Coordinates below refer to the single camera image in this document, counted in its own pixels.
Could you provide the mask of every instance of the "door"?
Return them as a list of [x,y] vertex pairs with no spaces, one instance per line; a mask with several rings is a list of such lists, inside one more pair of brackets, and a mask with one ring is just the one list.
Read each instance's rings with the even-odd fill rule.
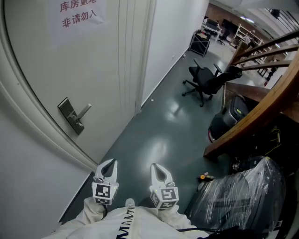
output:
[[[94,19],[95,25],[91,18],[67,33],[56,29],[59,14],[72,4],[80,12],[88,10],[89,17],[91,10],[92,17],[102,14],[102,20]],[[79,10],[81,4],[89,7]],[[92,4],[99,5],[93,9]],[[8,37],[24,77],[54,121],[97,163],[134,116],[146,6],[147,0],[4,2]],[[70,13],[65,28],[75,23]],[[80,135],[58,108],[66,97],[77,114],[92,105],[81,119],[85,128]]]

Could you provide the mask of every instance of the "fluorescent light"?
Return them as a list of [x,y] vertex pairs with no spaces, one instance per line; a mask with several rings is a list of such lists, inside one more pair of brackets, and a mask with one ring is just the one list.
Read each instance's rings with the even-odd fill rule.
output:
[[251,23],[254,23],[254,21],[252,21],[251,19],[249,18],[246,18],[247,21],[251,22]]

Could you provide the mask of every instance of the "door handle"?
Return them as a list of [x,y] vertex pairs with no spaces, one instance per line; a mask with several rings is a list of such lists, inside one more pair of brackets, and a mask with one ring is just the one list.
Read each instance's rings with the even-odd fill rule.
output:
[[73,106],[71,105],[68,98],[65,98],[59,105],[61,113],[64,115],[65,119],[70,123],[71,127],[79,135],[84,130],[84,126],[81,123],[81,118],[86,114],[86,112],[92,107],[91,104],[85,106],[85,108],[77,115]]

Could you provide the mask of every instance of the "white shoe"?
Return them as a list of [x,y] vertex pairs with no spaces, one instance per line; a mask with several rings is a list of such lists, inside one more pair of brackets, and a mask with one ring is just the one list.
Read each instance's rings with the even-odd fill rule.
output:
[[134,200],[133,200],[132,198],[128,198],[128,199],[126,200],[125,206],[126,206],[126,207],[129,207],[129,206],[135,206],[135,202],[134,202]]

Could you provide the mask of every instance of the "white sleeve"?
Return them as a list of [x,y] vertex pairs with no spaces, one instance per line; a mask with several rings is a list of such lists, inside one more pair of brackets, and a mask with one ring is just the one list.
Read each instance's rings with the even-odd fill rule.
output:
[[84,200],[84,209],[75,219],[63,224],[54,233],[44,239],[66,239],[78,228],[101,221],[105,210],[103,205],[96,204],[92,197],[86,198]]
[[[190,220],[186,215],[182,215],[178,213],[178,205],[175,205],[171,209],[159,210],[158,217],[161,221],[167,223],[174,229],[188,229],[188,228],[196,228],[196,226],[191,225]],[[194,238],[194,234],[197,234],[198,237],[208,237],[204,231],[190,231],[184,233],[187,237]]]

